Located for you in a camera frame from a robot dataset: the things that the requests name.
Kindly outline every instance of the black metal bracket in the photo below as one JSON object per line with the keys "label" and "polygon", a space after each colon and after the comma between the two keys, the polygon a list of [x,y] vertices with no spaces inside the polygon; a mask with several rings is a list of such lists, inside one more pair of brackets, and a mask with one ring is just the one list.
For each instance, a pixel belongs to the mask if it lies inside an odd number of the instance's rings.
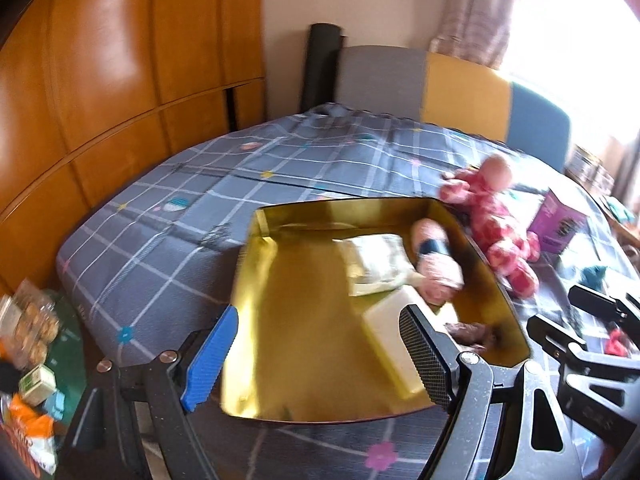
{"label": "black metal bracket", "polygon": [[56,478],[80,480],[91,472],[94,479],[151,480],[134,409],[134,402],[146,402],[172,478],[218,480],[180,403],[184,370],[209,332],[192,333],[179,351],[146,365],[101,362],[69,427]]}
{"label": "black metal bracket", "polygon": [[[468,477],[491,404],[502,404],[502,415],[487,479],[582,479],[564,417],[539,364],[503,368],[473,352],[458,352],[416,305],[403,309],[399,327],[431,399],[450,415],[420,480]],[[449,403],[439,402],[443,399]]]}
{"label": "black metal bracket", "polygon": [[[640,342],[640,310],[635,298],[627,295],[624,300],[612,300],[575,285],[569,299],[604,323],[615,322],[634,343]],[[640,424],[640,362],[589,352],[583,339],[542,316],[530,318],[527,331],[560,363],[558,403],[562,412],[607,444],[622,449]]]}

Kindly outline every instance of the small box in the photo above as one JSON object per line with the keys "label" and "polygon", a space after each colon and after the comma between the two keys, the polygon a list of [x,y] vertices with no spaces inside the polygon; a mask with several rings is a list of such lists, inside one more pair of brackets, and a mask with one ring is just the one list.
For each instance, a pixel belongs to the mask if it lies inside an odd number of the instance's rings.
{"label": "small box", "polygon": [[45,365],[38,365],[20,379],[18,390],[24,402],[37,406],[56,391],[56,376]]}
{"label": "small box", "polygon": [[60,390],[53,392],[49,399],[44,401],[44,411],[53,420],[62,420],[65,416],[65,394]]}
{"label": "small box", "polygon": [[560,254],[574,235],[580,231],[589,215],[586,199],[575,187],[552,186],[546,192],[529,231],[538,235],[540,250]]}

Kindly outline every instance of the metal screw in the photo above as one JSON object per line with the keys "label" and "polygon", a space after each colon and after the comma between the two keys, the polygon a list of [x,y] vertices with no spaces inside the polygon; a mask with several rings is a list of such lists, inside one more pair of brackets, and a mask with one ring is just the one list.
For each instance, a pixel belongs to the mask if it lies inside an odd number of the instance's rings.
{"label": "metal screw", "polygon": [[460,354],[460,360],[468,365],[477,365],[480,362],[478,355],[473,352],[462,352],[462,354]]}
{"label": "metal screw", "polygon": [[160,354],[160,362],[168,365],[175,363],[178,359],[178,353],[174,350],[165,350]]}
{"label": "metal screw", "polygon": [[540,365],[535,361],[527,361],[524,365],[527,372],[530,374],[539,374],[542,371]]}
{"label": "metal screw", "polygon": [[103,374],[111,370],[112,367],[113,367],[113,363],[108,359],[105,359],[104,361],[100,361],[97,367],[95,367],[95,369],[98,370],[98,373]]}

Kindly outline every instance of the black strap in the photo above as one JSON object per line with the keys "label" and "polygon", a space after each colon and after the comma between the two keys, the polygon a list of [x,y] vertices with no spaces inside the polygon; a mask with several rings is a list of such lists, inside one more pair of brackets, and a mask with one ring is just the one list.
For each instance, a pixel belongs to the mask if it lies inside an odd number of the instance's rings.
{"label": "black strap", "polygon": [[444,240],[425,240],[418,247],[418,255],[426,256],[429,253],[449,255],[449,244]]}

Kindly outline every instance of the plaid curtain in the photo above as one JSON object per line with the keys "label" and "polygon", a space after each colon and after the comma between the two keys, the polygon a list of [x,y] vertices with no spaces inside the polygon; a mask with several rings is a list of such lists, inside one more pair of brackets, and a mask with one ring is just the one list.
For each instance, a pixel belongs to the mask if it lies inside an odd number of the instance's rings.
{"label": "plaid curtain", "polygon": [[516,0],[448,0],[429,50],[498,68],[509,43]]}

